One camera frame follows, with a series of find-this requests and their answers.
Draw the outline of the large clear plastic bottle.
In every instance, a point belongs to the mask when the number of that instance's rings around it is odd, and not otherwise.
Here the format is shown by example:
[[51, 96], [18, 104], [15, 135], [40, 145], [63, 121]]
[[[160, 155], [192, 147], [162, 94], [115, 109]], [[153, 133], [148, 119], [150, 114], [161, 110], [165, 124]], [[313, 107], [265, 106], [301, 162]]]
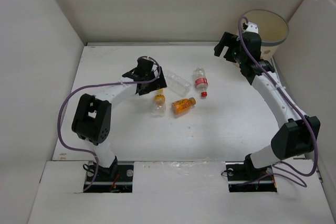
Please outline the large clear plastic bottle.
[[176, 94], [184, 97], [191, 90], [192, 85], [187, 80], [180, 77], [179, 75], [169, 70], [163, 70], [163, 74], [165, 77], [167, 87], [171, 89], [173, 92], [175, 92]]

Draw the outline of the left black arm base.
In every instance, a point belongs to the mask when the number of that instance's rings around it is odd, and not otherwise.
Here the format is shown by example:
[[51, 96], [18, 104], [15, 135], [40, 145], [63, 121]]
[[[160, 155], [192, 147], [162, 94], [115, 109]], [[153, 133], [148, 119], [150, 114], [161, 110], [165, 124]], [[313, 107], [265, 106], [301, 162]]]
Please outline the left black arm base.
[[102, 171], [99, 171], [92, 185], [87, 190], [86, 188], [92, 182], [96, 164], [93, 162], [84, 164], [83, 169], [86, 171], [83, 185], [84, 193], [132, 193], [134, 162], [118, 163], [117, 171], [112, 177], [104, 175]]

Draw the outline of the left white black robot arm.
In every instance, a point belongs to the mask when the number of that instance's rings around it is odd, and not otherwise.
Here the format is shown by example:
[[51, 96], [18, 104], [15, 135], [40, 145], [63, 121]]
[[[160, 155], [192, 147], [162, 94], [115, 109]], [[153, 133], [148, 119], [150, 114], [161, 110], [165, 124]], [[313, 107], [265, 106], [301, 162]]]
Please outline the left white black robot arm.
[[140, 57], [137, 66], [124, 73], [117, 84], [100, 93], [83, 94], [78, 102], [71, 129], [84, 140], [98, 161], [98, 175], [112, 180], [118, 172], [118, 159], [107, 140], [111, 113], [121, 102], [134, 95], [145, 95], [167, 87], [162, 67], [151, 57]]

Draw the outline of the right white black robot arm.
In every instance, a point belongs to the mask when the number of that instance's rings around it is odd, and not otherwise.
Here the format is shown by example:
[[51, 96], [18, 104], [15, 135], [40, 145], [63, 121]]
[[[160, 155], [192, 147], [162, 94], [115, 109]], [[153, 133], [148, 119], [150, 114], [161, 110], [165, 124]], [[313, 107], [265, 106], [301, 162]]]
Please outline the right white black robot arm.
[[237, 63], [241, 74], [262, 96], [273, 113], [279, 130], [268, 146], [245, 157], [243, 173], [247, 178], [256, 179], [262, 169], [275, 163], [285, 163], [291, 157], [313, 152], [313, 175], [318, 166], [317, 137], [320, 121], [308, 116], [295, 105], [277, 78], [273, 66], [261, 59], [261, 37], [258, 33], [244, 32], [234, 35], [225, 32], [214, 48], [214, 55], [220, 56], [227, 47], [224, 58]]

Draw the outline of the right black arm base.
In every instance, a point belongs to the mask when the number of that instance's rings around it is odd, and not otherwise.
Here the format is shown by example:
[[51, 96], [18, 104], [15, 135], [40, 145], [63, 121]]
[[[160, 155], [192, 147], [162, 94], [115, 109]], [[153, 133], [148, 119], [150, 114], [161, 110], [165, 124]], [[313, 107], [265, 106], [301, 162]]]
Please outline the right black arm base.
[[248, 169], [243, 162], [226, 162], [221, 175], [227, 178], [230, 193], [277, 192], [271, 166]]

